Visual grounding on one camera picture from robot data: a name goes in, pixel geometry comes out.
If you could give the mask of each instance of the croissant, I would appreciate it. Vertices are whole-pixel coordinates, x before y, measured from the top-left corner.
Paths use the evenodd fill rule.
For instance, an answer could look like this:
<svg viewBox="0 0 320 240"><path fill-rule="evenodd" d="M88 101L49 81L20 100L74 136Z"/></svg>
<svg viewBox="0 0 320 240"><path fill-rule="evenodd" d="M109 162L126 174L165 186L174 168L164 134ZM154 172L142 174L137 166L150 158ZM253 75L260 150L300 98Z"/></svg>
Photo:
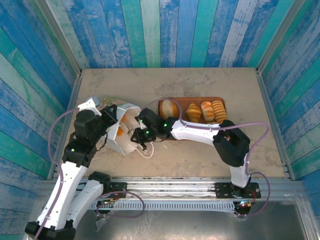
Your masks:
<svg viewBox="0 0 320 240"><path fill-rule="evenodd" d="M215 113L212 108L212 103L210 101L204 101L201 104L201 110L204 120L211 122L215 119Z"/></svg>
<svg viewBox="0 0 320 240"><path fill-rule="evenodd" d="M213 101L212 108L214 111L215 120L218 123L221 124L224 120L228 119L225 106L223 105L223 103L221 101L219 101L219 100Z"/></svg>
<svg viewBox="0 0 320 240"><path fill-rule="evenodd" d="M197 106L194 102L190 103L189 107L186 110L186 114L190 122L198 123L201 117L201 108Z"/></svg>

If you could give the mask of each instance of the bread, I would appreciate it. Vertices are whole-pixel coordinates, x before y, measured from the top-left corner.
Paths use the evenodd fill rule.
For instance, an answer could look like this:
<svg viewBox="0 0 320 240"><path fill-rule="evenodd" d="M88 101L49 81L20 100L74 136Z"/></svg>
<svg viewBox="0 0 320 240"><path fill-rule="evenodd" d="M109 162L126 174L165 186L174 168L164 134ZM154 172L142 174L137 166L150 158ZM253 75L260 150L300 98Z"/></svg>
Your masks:
<svg viewBox="0 0 320 240"><path fill-rule="evenodd" d="M194 102L190 103L189 107L186 110L186 114L190 122L198 123L201 117L202 111L201 108L197 106Z"/></svg>
<svg viewBox="0 0 320 240"><path fill-rule="evenodd" d="M219 124L221 124L224 120L228 119L225 106L221 101L219 100L213 101L212 108L214 111L215 120Z"/></svg>
<svg viewBox="0 0 320 240"><path fill-rule="evenodd" d="M179 109L175 102L170 100L163 100L159 107L160 116L166 120L168 117L179 117Z"/></svg>
<svg viewBox="0 0 320 240"><path fill-rule="evenodd" d="M201 110L204 120L211 122L215 119L215 113L212 108L212 103L210 101L204 101L201 104Z"/></svg>

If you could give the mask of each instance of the metal floor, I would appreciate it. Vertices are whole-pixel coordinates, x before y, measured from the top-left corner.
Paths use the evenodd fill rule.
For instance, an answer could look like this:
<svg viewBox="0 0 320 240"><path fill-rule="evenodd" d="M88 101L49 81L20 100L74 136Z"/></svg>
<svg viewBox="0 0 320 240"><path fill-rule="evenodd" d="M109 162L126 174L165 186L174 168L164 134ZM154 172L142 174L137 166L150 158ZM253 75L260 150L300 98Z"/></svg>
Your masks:
<svg viewBox="0 0 320 240"><path fill-rule="evenodd" d="M252 212L262 205L263 202L257 202ZM146 211L135 219L109 218L99 232L96 232L96 214L91 210L76 231L75 240L307 239L298 208L290 201L269 202L263 212L247 219L215 211Z"/></svg>

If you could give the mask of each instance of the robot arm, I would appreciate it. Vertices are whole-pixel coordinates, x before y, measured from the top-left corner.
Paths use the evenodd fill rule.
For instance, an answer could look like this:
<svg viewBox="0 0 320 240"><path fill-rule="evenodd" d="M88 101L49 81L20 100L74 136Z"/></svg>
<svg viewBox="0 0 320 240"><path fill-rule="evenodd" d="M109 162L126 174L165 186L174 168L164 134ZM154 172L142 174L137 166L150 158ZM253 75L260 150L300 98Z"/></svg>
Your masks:
<svg viewBox="0 0 320 240"><path fill-rule="evenodd" d="M246 157L249 152L250 139L239 129L213 130L230 127L235 124L225 120L222 124L205 124L188 122L183 124L180 119L169 117L163 120L152 110L146 108L138 116L145 128L136 128L131 141L141 144L156 140L192 140L214 146L221 159L230 167L231 183L245 188L250 175L246 173Z"/></svg>

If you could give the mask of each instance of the wire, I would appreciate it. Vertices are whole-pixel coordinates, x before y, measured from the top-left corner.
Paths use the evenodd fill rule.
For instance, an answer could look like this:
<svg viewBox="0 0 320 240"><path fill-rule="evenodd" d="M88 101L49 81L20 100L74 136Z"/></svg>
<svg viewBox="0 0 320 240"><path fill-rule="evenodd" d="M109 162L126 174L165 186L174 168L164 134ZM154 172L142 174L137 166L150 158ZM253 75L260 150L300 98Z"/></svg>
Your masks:
<svg viewBox="0 0 320 240"><path fill-rule="evenodd" d="M151 144L151 146L152 146L152 153L151 153L150 156L145 156L145 155L143 155L137 148L136 148L135 150L137 150L137 152L138 152L142 157L144 157L145 159L149 159L149 158L151 158L151 157L154 155L154 151L155 151L155 148L154 148L154 145L152 144L152 142L150 142L150 144Z"/></svg>
<svg viewBox="0 0 320 240"><path fill-rule="evenodd" d="M52 137L52 133L53 133L54 128L55 128L55 126L57 125L57 123L58 123L64 116L66 116L66 115L68 115L68 114L70 114L70 113L73 113L73 112L75 112L75 111L78 111L78 110L79 110L78 108L75 108L75 109L66 111L65 113L63 113L61 116L59 116L59 117L54 121L54 123L52 124L52 126L51 126L51 128L50 128L49 137L48 137L48 153L49 153L49 157L50 157L51 162L52 162L53 164L56 164L57 167L58 167L58 172L59 172L59 177L60 177L60 185L59 185L58 191L57 191L57 193L56 193L56 195L55 195L55 198L54 198L51 206L49 207L48 212L47 212L47 214L45 215L44 220L43 220L41 226L39 227L38 231L36 232L33 240L37 240L37 239L38 239L38 237L39 237L42 229L44 228L44 226L45 226L48 218L50 217L50 214L51 214L52 210L54 209L54 207L55 207L55 205L56 205L56 203L57 203L57 201L58 201L58 198L59 198L59 196L60 196L60 193L61 193L61 190L62 190L62 187L63 187L63 184L64 184L64 173L63 173L63 171L62 171L62 167L61 167L61 165L60 165L59 162L56 162L56 161L54 160L54 158L53 158L53 156L52 156L52 152L51 152L51 137Z"/></svg>
<svg viewBox="0 0 320 240"><path fill-rule="evenodd" d="M158 102L158 101L161 101L161 100L169 100L169 101L172 101L174 102L175 104L177 104L177 106L179 107L179 120L181 122L182 125L184 125L185 127L189 127L189 128L193 128L193 129L203 129L203 130L207 130L209 129L210 131L212 130L231 130L231 129L237 129L237 128L241 128L241 127L250 127L250 126L255 126L255 125L263 125L266 127L266 130L265 130L265 133L252 145L251 149L249 150L247 156L246 156L246 160L245 160L245 173L247 175L255 175L255 174L259 174L261 176L264 177L267 185L268 185L268 195L266 197L266 201L263 205L263 207L258 210L257 212L255 213L252 213L252 214L246 214L246 215L242 215L242 216L254 216L258 213L260 213L263 209L265 209L265 207L267 206L268 202L269 202L269 199L270 199L270 195L271 195L271 188L270 188L270 183L269 183L269 180L268 178L266 177L266 175L264 175L262 172L258 172L258 171L255 171L255 172L252 172L252 173L249 173L249 158L250 158L250 155L251 153L253 152L253 150L256 148L256 146L268 135L269 131L270 131L270 126L269 124L265 123L265 122L260 122L260 121L257 121L257 122L249 122L249 123L243 123L243 124L238 124L238 125L234 125L234 126L224 126L224 127L211 127L211 126L208 126L207 124L204 124L203 126L201 125L192 125L191 122L188 122L188 121L184 121L182 119L182 107L180 105L179 102L177 102L176 100L174 99L171 99L171 98L166 98L166 97L162 97L162 98L159 98L159 99L156 99L156 100L153 100L152 102L150 102L148 105L146 105L142 110L146 109L147 107L149 107L151 104L155 103L155 102Z"/></svg>
<svg viewBox="0 0 320 240"><path fill-rule="evenodd" d="M145 213L145 209L146 209L146 204L145 202L142 200L142 198L140 196L138 196L137 194L133 193L133 192L130 192L130 191L112 191L112 192L108 192L108 193L105 193L105 194L102 194L100 196L98 196L97 199L99 198L105 198L105 197L108 197L112 194L130 194L130 195L133 195L135 196L137 199L139 199L142 203L142 210L137 214L137 215L132 215L132 216L124 216L124 215L117 215L117 214L109 214L110 217L113 217L113 218L123 218L123 219L135 219L135 218L138 218L140 216L142 216L144 213ZM103 204L99 205L96 209L96 213L99 215L99 216L104 216L104 214L100 213L99 212L99 208L102 206Z"/></svg>

